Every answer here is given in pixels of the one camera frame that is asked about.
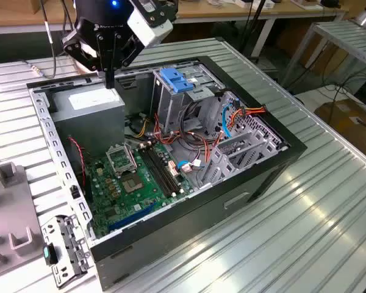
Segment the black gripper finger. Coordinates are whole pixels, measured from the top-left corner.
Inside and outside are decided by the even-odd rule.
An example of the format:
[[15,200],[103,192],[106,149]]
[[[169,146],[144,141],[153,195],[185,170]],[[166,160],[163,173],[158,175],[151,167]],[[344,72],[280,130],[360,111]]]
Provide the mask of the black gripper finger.
[[75,29],[62,38],[62,45],[64,51],[84,68],[96,71],[103,79],[105,87],[110,89],[110,59],[106,51],[96,51],[95,57],[86,52],[82,48],[80,35]]
[[115,87],[115,72],[128,67],[144,49],[137,36],[132,34],[127,40],[122,35],[115,34],[112,51],[112,63],[109,71],[109,88]]

